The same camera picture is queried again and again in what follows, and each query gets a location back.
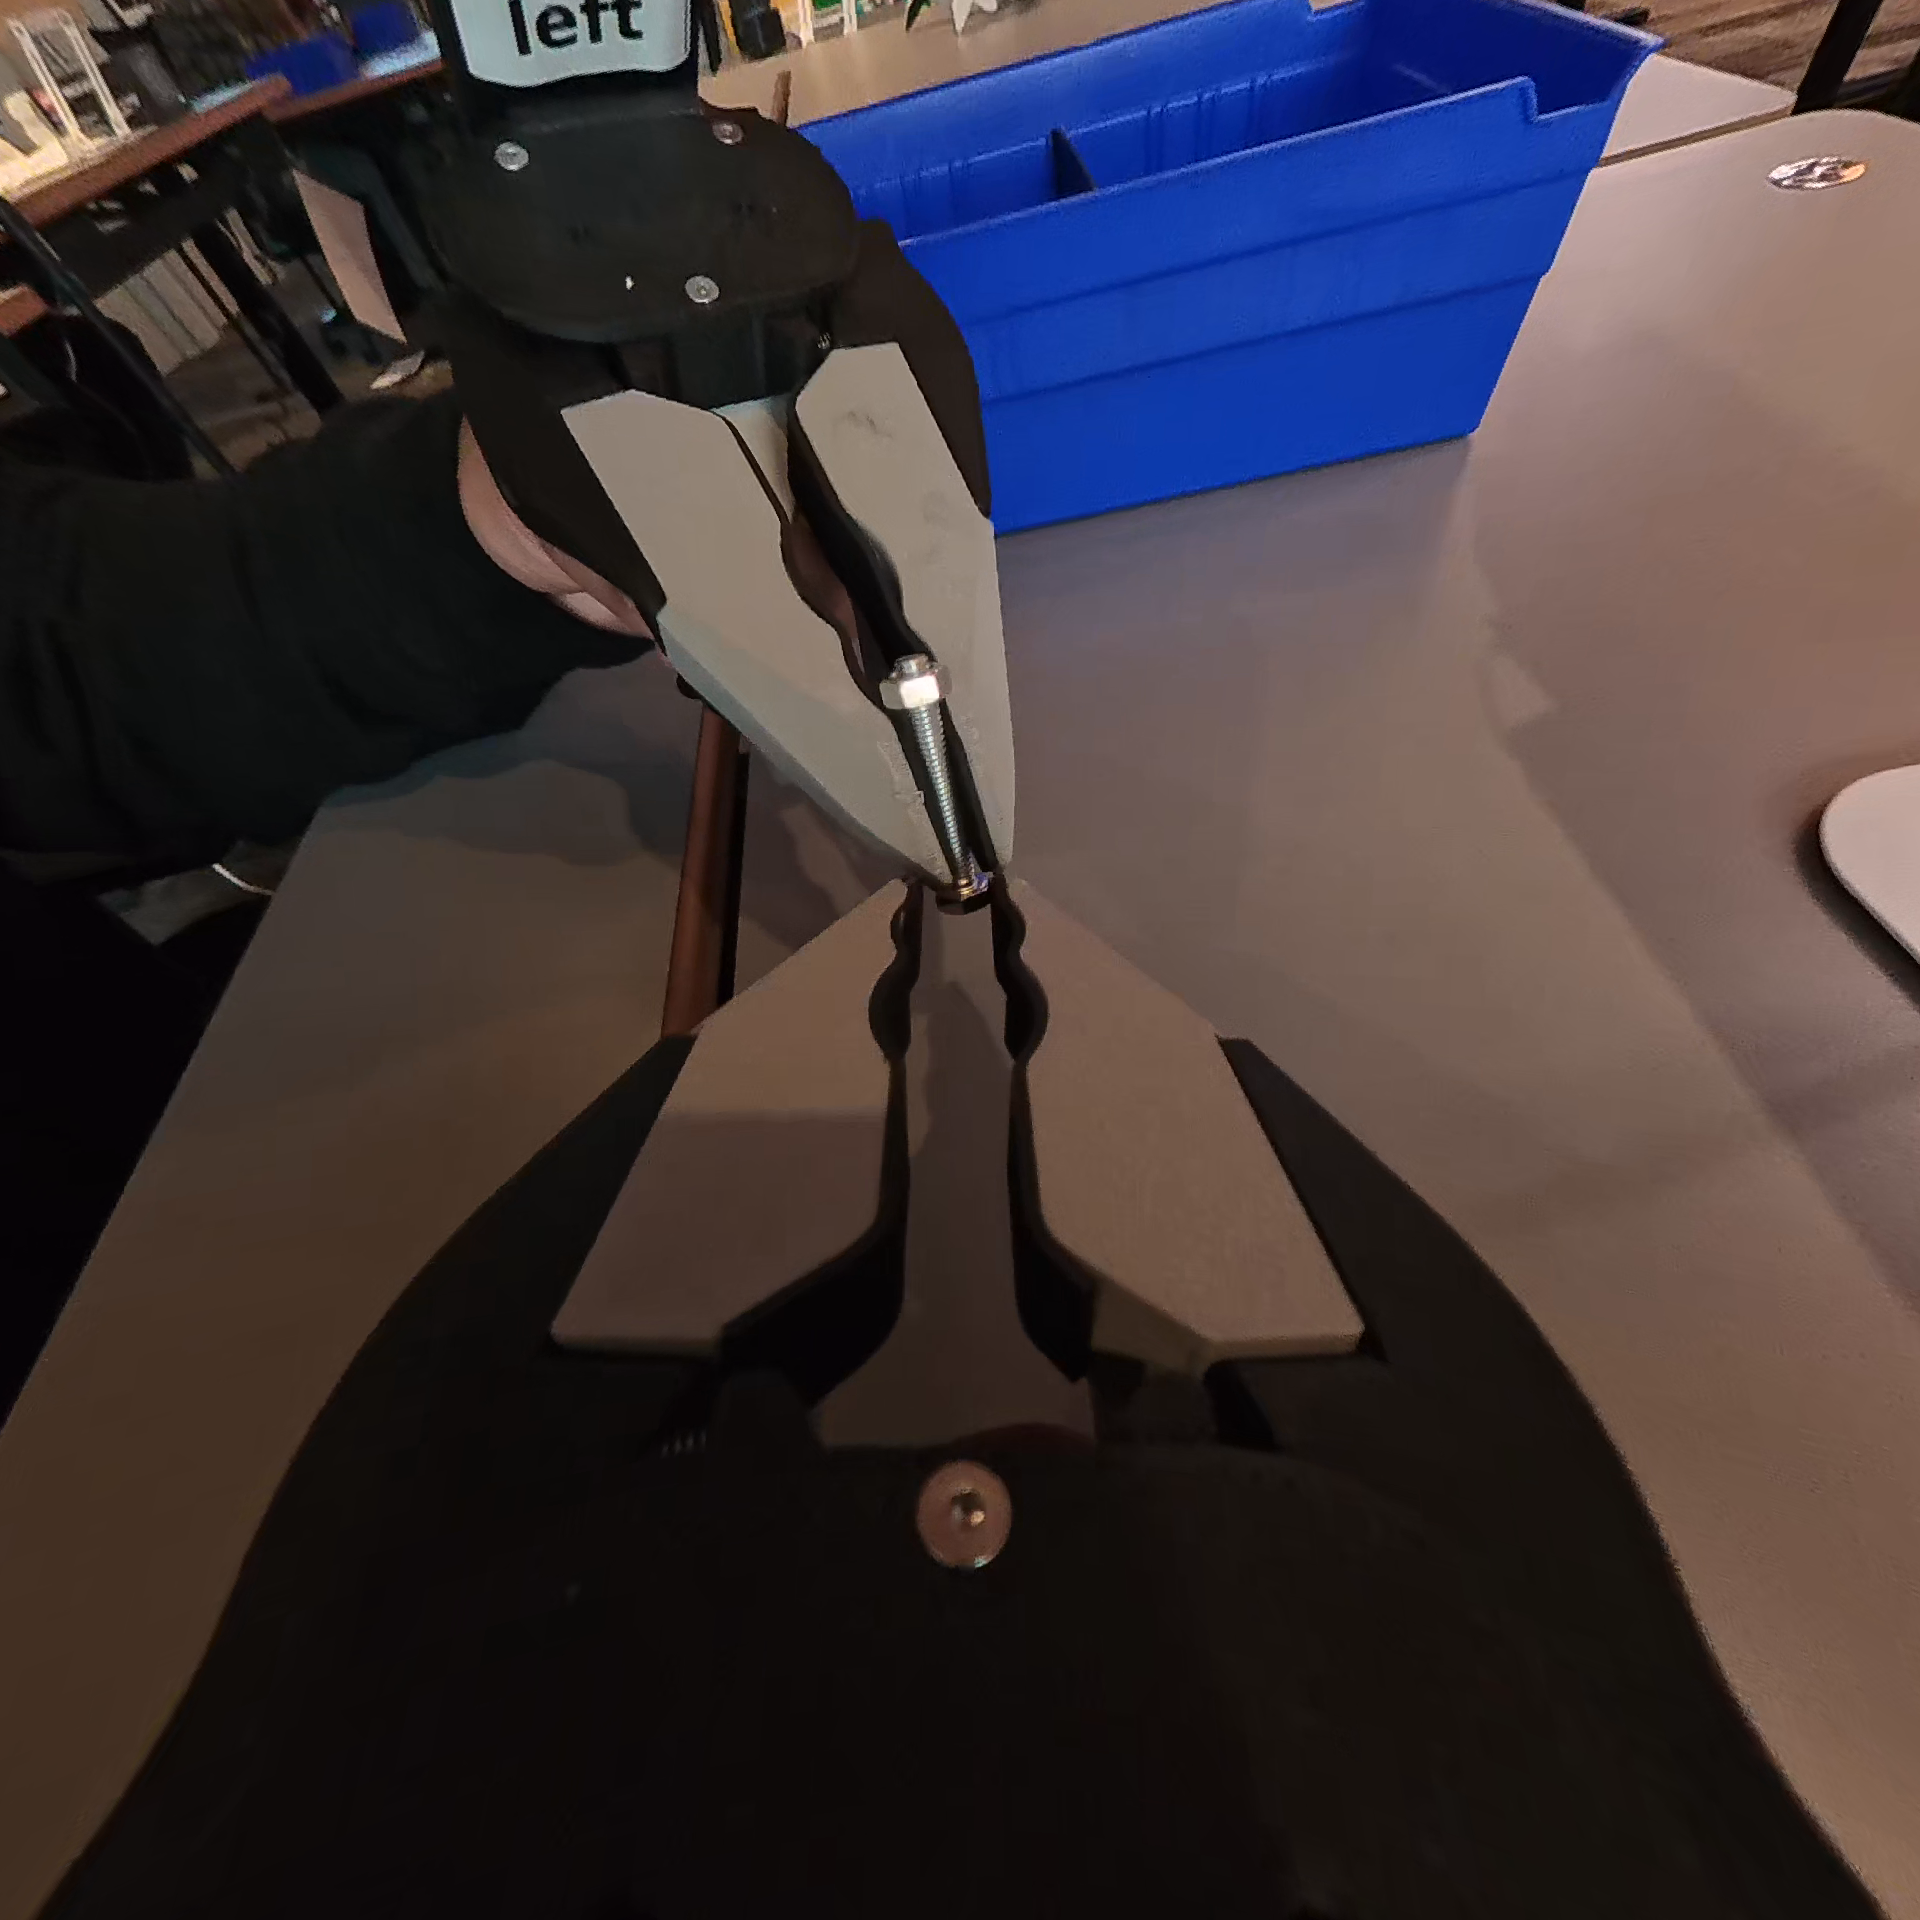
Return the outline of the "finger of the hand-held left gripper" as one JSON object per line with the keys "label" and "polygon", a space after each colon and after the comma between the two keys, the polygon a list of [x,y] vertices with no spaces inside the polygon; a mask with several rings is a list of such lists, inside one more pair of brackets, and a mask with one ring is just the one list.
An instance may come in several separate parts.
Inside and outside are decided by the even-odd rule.
{"label": "finger of the hand-held left gripper", "polygon": [[788,515],[756,444],[725,415],[643,391],[572,405],[563,425],[660,587],[655,630],[676,673],[895,872],[944,881],[895,724],[789,576]]}
{"label": "finger of the hand-held left gripper", "polygon": [[1004,872],[1015,745],[995,531],[897,343],[833,349],[792,407],[800,509],[877,655],[933,660],[972,862]]}

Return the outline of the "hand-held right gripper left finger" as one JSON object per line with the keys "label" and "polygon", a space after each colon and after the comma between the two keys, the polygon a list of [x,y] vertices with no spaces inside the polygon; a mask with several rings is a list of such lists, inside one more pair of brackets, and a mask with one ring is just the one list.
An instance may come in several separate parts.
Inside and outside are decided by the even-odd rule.
{"label": "hand-held right gripper left finger", "polygon": [[773,1371],[824,1400],[904,1293],[904,1054],[919,889],[892,881],[716,1008],[552,1336],[563,1352]]}

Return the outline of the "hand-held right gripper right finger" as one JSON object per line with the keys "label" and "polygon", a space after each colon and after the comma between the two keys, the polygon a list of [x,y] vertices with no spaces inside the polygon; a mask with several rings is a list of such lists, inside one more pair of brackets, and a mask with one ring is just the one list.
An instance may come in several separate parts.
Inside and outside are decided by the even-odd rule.
{"label": "hand-held right gripper right finger", "polygon": [[1067,1379],[1353,1355],[1361,1312],[1211,1021],[1026,881],[990,924],[1034,1346]]}

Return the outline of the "long steel bolt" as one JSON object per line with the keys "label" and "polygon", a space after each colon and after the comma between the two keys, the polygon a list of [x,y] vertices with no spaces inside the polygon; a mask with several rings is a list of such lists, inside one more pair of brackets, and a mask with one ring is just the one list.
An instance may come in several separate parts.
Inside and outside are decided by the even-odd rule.
{"label": "long steel bolt", "polygon": [[951,703],[928,712],[887,712],[919,786],[924,813],[947,867],[939,896],[947,909],[989,905],[1001,867],[980,813],[972,772],[951,719]]}

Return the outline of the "blue plastic bin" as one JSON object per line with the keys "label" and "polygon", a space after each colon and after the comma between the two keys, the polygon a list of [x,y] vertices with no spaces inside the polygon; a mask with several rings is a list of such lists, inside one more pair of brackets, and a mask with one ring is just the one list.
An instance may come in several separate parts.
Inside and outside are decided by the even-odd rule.
{"label": "blue plastic bin", "polygon": [[1657,49],[1215,6],[803,133],[954,315],[1008,537],[1471,438]]}

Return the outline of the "person's left forearm black sleeve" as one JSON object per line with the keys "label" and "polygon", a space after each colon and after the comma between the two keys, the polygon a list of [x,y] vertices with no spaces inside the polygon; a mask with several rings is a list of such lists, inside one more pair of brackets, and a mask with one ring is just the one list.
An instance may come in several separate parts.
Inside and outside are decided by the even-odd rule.
{"label": "person's left forearm black sleeve", "polygon": [[651,644],[473,542],[459,400],[354,405],[228,477],[6,457],[3,849],[199,865],[289,840],[337,790],[519,730]]}

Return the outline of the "person's left hand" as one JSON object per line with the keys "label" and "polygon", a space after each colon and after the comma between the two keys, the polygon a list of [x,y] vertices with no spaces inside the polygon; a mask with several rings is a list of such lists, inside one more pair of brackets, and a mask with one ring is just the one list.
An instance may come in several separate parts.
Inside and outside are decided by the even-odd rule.
{"label": "person's left hand", "polygon": [[612,587],[612,581],[589,564],[541,542],[541,537],[516,515],[500,494],[468,419],[462,423],[458,440],[458,494],[473,542],[478,542],[483,555],[524,590],[541,595],[562,612],[568,612],[580,622],[600,628],[607,636],[626,636],[645,644],[659,640],[651,621],[626,592]]}

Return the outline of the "brown table leg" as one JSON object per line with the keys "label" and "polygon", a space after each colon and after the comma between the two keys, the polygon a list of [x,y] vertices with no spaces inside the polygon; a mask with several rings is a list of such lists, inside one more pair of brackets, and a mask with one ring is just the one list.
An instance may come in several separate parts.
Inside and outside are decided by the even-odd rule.
{"label": "brown table leg", "polygon": [[703,706],[664,984],[660,1040],[692,1036],[735,997],[749,780],[753,754],[746,741],[713,708]]}

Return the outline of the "brown wooden table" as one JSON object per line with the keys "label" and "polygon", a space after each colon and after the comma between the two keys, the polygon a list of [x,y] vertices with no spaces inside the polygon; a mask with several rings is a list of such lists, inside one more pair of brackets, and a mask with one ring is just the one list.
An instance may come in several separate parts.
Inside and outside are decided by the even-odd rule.
{"label": "brown wooden table", "polygon": [[210,157],[234,137],[267,122],[271,110],[284,107],[293,96],[293,85],[284,77],[267,77],[232,93],[210,110],[187,113],[166,127],[107,146],[52,178],[8,185],[6,204],[36,230],[52,230],[64,217],[130,192],[166,167],[196,166]]}

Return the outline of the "white flat pad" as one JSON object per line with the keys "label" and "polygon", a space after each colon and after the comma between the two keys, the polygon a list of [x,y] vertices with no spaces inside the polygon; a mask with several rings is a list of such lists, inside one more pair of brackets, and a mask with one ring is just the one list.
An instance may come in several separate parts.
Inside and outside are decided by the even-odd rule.
{"label": "white flat pad", "polygon": [[1917,766],[1847,783],[1815,839],[1848,899],[1917,964]]}

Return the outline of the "black metal leg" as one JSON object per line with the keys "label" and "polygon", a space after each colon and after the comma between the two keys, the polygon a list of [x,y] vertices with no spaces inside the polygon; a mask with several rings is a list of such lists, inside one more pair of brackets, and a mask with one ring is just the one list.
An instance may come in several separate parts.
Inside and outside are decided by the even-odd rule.
{"label": "black metal leg", "polygon": [[1884,2],[1834,2],[1793,96],[1793,115],[1827,113],[1840,104]]}

